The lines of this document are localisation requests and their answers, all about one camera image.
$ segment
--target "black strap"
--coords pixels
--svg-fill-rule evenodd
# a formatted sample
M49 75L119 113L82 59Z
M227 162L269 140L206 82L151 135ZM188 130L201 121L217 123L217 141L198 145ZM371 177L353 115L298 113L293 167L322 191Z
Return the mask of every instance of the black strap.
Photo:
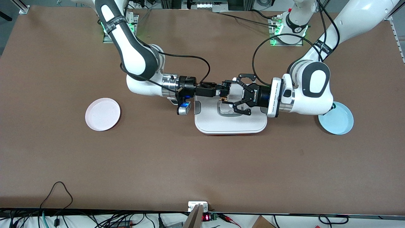
M296 25L294 24L291 20L290 20L290 14L287 14L286 16L286 22L287 25L291 28L293 33L300 33L306 26L308 23L306 23L305 25Z
M122 22L128 23L124 16L114 17L113 19L107 21L106 25L104 26L104 29L107 32L107 34L109 34L111 31L116 29L116 25Z
M328 56L333 53L333 49L326 45L323 41L317 40L313 44L319 47L321 51L325 52Z

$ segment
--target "green cable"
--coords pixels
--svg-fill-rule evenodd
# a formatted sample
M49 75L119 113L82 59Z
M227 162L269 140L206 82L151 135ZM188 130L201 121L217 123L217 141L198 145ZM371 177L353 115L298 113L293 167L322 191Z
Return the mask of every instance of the green cable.
M45 226L49 228L47 221L45 220L45 211L42 212L42 220L44 220Z

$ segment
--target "light blue plate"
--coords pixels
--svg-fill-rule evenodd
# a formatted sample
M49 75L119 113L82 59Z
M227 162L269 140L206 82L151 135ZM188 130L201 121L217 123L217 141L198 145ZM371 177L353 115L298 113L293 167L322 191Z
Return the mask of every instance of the light blue plate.
M353 128L352 112L344 104L333 102L336 108L325 115L318 115L319 123L328 132L335 135L344 135Z

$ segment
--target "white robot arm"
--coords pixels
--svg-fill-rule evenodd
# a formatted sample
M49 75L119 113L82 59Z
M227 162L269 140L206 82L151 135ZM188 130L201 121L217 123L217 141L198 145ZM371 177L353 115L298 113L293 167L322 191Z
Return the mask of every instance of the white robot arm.
M272 87L279 87L280 91L279 96L275 96L279 101L279 110L306 115L328 112L333 104L329 88L330 70L326 64L318 62L318 51L321 52L322 59L326 59L339 43L367 32L379 24L398 1L350 0L334 20L340 37L336 28L329 26L325 42L323 34L314 43L317 50L312 47L289 66L287 74L282 77L283 83L280 79L273 79ZM273 108L273 112L268 113L269 117L276 116L276 100L269 102L269 112Z
M198 84L195 77L163 74L162 50L156 45L144 44L131 33L123 15L122 1L93 0L100 20L121 56L123 69L128 74L127 85L132 92L167 97L178 106L177 113L180 115L187 114L190 109L190 102L186 99L194 96L220 96L222 103L232 106L235 113L251 115L249 108L238 108L246 104L249 107L268 108L267 116L277 117L279 111L320 115L331 110L333 96L329 86L330 70L326 64L318 61L318 52L322 59L326 59L339 43L374 28L399 0L350 0L335 19L339 33L331 25L326 31L325 42L323 34L315 42L316 49L312 47L302 58L293 62L282 78L273 78L271 86L242 83L242 77L255 81L256 76L248 74L240 74L235 80L225 80L222 84ZM315 11L315 0L294 1L291 12L285 14L294 25L284 27L282 34L300 34ZM286 40L295 42L291 39L293 36L280 36L280 39L282 37L290 37ZM231 84L243 87L242 99L238 102L227 100Z
M315 9L315 0L294 0L291 11L282 14L283 26L280 34L303 36ZM294 36L280 36L279 39L286 44L296 44L301 40Z
M95 10L121 57L128 73L128 88L137 94L164 96L162 88L147 81L162 83L164 56L156 45L143 45L133 35L124 16L124 0L93 0Z

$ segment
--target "table surface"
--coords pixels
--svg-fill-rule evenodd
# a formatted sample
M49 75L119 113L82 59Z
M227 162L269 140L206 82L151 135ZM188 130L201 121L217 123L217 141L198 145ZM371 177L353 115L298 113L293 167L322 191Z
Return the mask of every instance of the table surface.
M389 22L325 61L335 100L354 115L348 134L280 113L258 134L207 136L193 113L177 116L166 98L128 90L97 19L89 8L40 6L18 17L0 61L1 207L38 207L63 181L71 208L184 211L189 200L205 200L227 212L405 215L405 67ZM314 41L318 15L310 25ZM138 35L165 52L206 58L215 82L251 73L269 36L265 26L193 10L152 10ZM308 48L264 45L258 75L281 77ZM201 78L206 70L200 60L166 60L165 72ZM122 115L96 132L84 114L101 97L115 99ZM68 202L58 186L44 207Z

